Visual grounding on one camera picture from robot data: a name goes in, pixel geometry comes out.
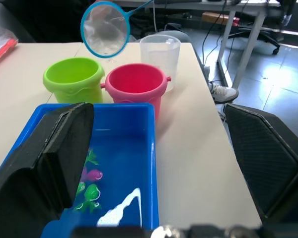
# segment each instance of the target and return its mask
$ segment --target pink toy fish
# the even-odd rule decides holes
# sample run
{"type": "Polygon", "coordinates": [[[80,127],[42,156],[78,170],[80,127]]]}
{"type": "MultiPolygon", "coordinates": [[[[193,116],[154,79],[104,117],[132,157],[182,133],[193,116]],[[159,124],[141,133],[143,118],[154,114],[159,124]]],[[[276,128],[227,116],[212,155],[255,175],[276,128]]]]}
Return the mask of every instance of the pink toy fish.
{"type": "Polygon", "coordinates": [[[103,173],[99,170],[91,170],[87,173],[86,167],[84,167],[83,172],[81,173],[80,181],[85,182],[89,180],[91,182],[95,182],[100,180],[103,177],[103,173]]]}

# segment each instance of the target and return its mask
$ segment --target desk leg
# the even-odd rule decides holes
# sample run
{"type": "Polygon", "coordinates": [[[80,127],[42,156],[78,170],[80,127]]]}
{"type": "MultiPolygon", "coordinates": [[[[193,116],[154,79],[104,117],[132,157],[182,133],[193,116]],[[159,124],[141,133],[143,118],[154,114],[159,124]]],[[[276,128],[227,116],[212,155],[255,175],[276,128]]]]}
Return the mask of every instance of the desk leg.
{"type": "Polygon", "coordinates": [[[224,62],[224,59],[223,59],[223,55],[224,55],[224,50],[226,48],[226,43],[227,43],[227,40],[228,40],[230,30],[232,28],[234,17],[235,17],[235,11],[230,11],[229,16],[228,16],[228,21],[227,21],[227,24],[226,24],[226,27],[225,27],[222,43],[221,43],[219,56],[218,56],[219,68],[220,68],[222,76],[224,75],[224,77],[223,77],[224,84],[227,87],[232,87],[232,80],[231,80],[231,78],[229,76],[229,73],[228,73],[228,70],[226,68],[226,65],[225,65],[225,62],[224,62]]]}
{"type": "Polygon", "coordinates": [[[238,88],[239,83],[242,79],[242,76],[244,75],[250,55],[252,54],[252,51],[256,44],[258,34],[260,32],[260,29],[262,28],[264,19],[265,19],[265,10],[262,10],[258,13],[258,15],[255,19],[255,22],[253,24],[253,28],[250,32],[246,49],[243,52],[242,58],[240,60],[239,66],[238,66],[237,74],[236,74],[234,82],[233,82],[233,88],[238,88]]]}

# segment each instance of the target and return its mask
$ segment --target net handle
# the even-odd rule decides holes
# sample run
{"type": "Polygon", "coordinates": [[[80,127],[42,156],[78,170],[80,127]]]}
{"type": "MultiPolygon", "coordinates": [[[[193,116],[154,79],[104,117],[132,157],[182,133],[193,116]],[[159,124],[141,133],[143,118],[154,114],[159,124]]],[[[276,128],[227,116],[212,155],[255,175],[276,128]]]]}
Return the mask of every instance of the net handle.
{"type": "Polygon", "coordinates": [[[149,3],[153,2],[153,1],[154,1],[154,0],[147,1],[146,3],[144,3],[144,4],[142,4],[141,6],[137,7],[136,9],[131,10],[131,11],[129,11],[129,12],[126,12],[127,17],[129,18],[132,14],[134,14],[135,11],[137,11],[137,10],[143,8],[144,6],[148,5],[149,3]]]}

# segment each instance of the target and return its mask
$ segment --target white shoe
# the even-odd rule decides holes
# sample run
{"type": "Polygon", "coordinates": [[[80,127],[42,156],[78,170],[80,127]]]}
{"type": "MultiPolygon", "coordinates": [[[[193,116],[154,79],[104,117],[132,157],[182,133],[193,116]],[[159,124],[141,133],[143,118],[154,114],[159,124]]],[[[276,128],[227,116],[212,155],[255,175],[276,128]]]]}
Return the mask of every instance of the white shoe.
{"type": "Polygon", "coordinates": [[[227,103],[238,97],[238,90],[235,88],[227,88],[210,82],[213,87],[211,95],[215,103],[227,103]]]}

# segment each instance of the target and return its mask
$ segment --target desk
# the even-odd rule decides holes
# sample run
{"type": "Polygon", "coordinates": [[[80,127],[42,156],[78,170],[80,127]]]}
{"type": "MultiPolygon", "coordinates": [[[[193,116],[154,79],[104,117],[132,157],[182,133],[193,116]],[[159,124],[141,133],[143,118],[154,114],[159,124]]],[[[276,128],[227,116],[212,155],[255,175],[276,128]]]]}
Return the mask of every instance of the desk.
{"type": "MultiPolygon", "coordinates": [[[[108,74],[139,62],[140,47],[129,43],[118,56],[97,59],[83,44],[19,44],[0,62],[0,164],[35,107],[56,102],[42,84],[45,68],[70,56],[96,59],[108,74]]],[[[160,224],[255,227],[260,218],[199,64],[187,60],[194,57],[191,44],[181,44],[176,85],[162,97],[156,125],[160,224]]],[[[106,92],[104,100],[112,101],[106,92]]]]}
{"type": "MultiPolygon", "coordinates": [[[[137,7],[142,4],[144,4],[147,0],[116,0],[115,2],[120,6],[129,6],[129,7],[137,7]]],[[[192,9],[192,10],[205,10],[205,11],[222,11],[223,9],[224,1],[207,1],[202,0],[201,2],[186,2],[186,3],[172,3],[168,4],[167,8],[169,9],[192,9]]],[[[269,0],[269,6],[270,7],[276,7],[280,6],[280,4],[276,0],[269,0]]],[[[228,6],[224,10],[229,11],[229,18],[227,21],[227,25],[225,27],[223,40],[221,43],[221,48],[219,51],[218,56],[218,66],[222,73],[224,83],[227,87],[234,87],[238,88],[240,81],[244,75],[246,66],[248,64],[250,55],[254,49],[254,46],[256,44],[256,40],[258,37],[258,34],[260,32],[260,29],[263,25],[265,16],[266,16],[266,0],[242,0],[238,5],[236,6],[228,6]],[[234,81],[231,80],[231,77],[229,75],[229,72],[227,70],[226,64],[223,59],[224,51],[226,48],[226,43],[228,40],[228,36],[233,24],[233,19],[235,16],[235,13],[237,11],[252,11],[257,12],[257,17],[255,19],[255,23],[252,25],[252,31],[250,33],[250,36],[248,38],[247,46],[243,52],[242,58],[240,60],[237,73],[235,75],[234,81]]],[[[156,8],[164,8],[164,4],[156,4],[156,8]]]]}

